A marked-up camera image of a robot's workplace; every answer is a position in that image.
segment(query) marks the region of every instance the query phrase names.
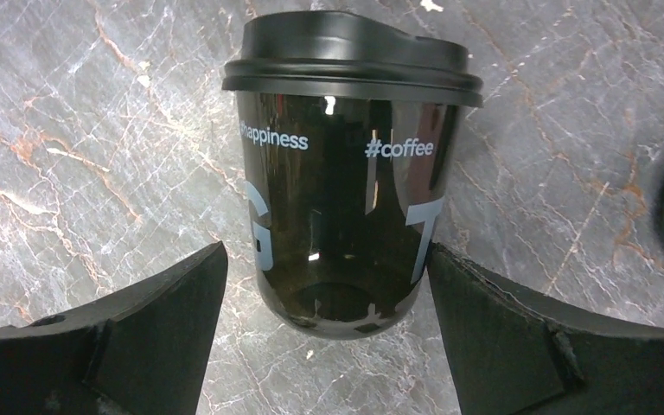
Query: hashtag symbol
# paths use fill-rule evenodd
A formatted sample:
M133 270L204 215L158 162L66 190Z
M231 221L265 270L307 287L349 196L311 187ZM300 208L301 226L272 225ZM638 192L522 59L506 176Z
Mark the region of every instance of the hashtag symbol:
M365 149L365 157L367 158L377 157L380 154L380 147L382 146L383 143L381 143L379 139L373 138L372 140L370 140L370 143L367 144L367 148Z

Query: marble surface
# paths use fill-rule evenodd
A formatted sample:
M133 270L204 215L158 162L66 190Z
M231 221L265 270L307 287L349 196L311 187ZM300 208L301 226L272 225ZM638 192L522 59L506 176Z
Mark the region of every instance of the marble surface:
M352 10L461 42L483 77L436 238L568 303L664 326L664 0L0 0L0 326L222 239L200 414L451 414L425 281L385 334L328 342L262 305L233 95L243 23Z

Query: lid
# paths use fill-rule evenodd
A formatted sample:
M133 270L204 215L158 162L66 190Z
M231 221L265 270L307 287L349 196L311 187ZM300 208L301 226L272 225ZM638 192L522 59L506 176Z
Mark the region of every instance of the lid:
M222 89L482 106L468 50L341 11L292 11L246 23Z

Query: cup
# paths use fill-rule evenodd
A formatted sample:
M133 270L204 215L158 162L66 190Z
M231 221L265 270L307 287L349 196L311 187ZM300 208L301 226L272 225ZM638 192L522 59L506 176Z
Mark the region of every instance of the cup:
M246 24L236 92L258 287L291 327L377 334L411 309L452 146L482 81L468 51L336 11Z

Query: black coffee cup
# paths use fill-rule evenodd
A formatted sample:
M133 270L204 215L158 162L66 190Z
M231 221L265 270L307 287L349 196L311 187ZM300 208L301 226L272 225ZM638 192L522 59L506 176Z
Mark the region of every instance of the black coffee cup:
M261 16L237 91L258 283L292 327L379 333L412 307L444 204L468 51L336 11Z

